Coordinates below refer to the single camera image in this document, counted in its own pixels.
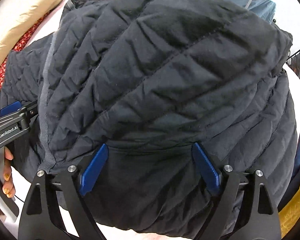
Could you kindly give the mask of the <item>left hand yellow nails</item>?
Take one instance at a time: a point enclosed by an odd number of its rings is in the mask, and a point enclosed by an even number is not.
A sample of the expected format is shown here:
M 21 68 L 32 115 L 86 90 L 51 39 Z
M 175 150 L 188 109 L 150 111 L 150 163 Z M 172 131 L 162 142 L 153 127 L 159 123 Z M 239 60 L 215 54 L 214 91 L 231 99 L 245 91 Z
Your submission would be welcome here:
M 15 205 L 14 200 L 7 198 L 3 193 L 2 186 L 4 183 L 4 166 L 5 166 L 5 150 L 0 148 L 0 210 L 7 217 L 16 217 L 18 215 L 19 209 Z

